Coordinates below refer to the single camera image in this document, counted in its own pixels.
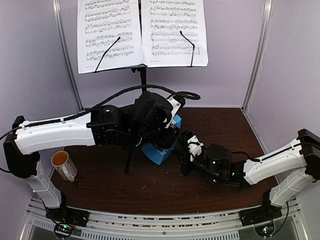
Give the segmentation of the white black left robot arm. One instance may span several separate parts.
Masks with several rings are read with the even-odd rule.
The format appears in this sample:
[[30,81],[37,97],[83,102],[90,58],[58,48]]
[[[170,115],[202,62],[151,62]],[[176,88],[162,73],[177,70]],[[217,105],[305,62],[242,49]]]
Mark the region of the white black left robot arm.
[[46,216],[54,221],[84,226],[88,212],[67,206],[64,193],[42,172],[40,151],[68,146],[117,145],[132,150],[147,144],[169,149],[179,137],[174,117],[186,100],[199,100],[197,93],[156,93],[158,85],[142,85],[142,94],[130,105],[116,107],[107,98],[79,113],[38,121],[18,116],[11,130],[2,135],[7,172],[28,181],[41,198]]

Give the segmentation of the blue metronome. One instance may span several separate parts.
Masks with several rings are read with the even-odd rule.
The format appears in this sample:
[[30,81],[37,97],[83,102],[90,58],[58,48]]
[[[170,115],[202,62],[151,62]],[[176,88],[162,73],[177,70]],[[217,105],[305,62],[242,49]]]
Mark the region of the blue metronome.
[[164,160],[166,160],[170,156],[177,142],[178,140],[173,144],[171,148],[165,150],[156,149],[151,142],[143,145],[141,150],[151,161],[153,161],[157,165],[161,165]]

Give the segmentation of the black folding music stand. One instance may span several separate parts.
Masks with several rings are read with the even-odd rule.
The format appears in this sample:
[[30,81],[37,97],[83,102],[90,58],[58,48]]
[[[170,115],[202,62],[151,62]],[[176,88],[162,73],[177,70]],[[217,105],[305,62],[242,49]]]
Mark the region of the black folding music stand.
[[[179,31],[180,35],[186,40],[188,41],[191,45],[192,45],[192,55],[191,55],[191,63],[190,63],[190,67],[193,66],[193,59],[194,59],[194,52],[195,52],[195,44],[193,42],[191,42],[184,34],[183,32],[180,30]],[[98,73],[98,68],[103,60],[103,58],[105,57],[106,53],[115,45],[116,42],[118,42],[120,40],[120,37],[118,37],[115,42],[103,53],[100,61],[98,62],[94,73]],[[139,67],[139,68],[132,68],[131,71],[133,73],[135,72],[140,72],[140,80],[141,80],[141,86],[142,86],[142,92],[146,92],[147,91],[147,68],[146,67]],[[175,131],[175,129],[173,129],[173,134],[169,135],[169,140],[170,143],[174,143],[176,140],[178,140],[179,138],[179,133],[177,131]],[[131,163],[131,159],[132,159],[132,153],[133,153],[133,149],[130,150],[129,154],[128,154],[128,158],[127,158],[127,162],[125,165],[125,169],[124,169],[124,173],[128,174],[129,173],[129,167],[130,167],[130,163]]]

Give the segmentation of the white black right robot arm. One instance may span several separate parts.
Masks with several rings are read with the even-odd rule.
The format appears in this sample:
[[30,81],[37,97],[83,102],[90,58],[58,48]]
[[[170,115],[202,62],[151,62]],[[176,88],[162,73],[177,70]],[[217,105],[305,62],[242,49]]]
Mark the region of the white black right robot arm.
[[196,135],[180,133],[179,147],[173,154],[180,163],[180,172],[188,176],[198,173],[211,186],[221,185],[241,190],[279,173],[292,173],[279,185],[267,190],[259,207],[241,210],[243,226],[255,225],[282,216],[282,206],[310,183],[320,179],[320,138],[307,129],[289,144],[266,155],[232,162],[232,152],[219,144],[205,147]]

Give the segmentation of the sheet music page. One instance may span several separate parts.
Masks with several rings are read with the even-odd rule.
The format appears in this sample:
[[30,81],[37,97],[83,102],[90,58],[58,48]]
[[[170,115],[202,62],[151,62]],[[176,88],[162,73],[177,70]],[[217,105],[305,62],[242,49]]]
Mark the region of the sheet music page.
[[79,74],[129,68],[143,63],[137,0],[77,2]]
[[141,1],[141,34],[143,63],[148,68],[209,63],[201,0]]

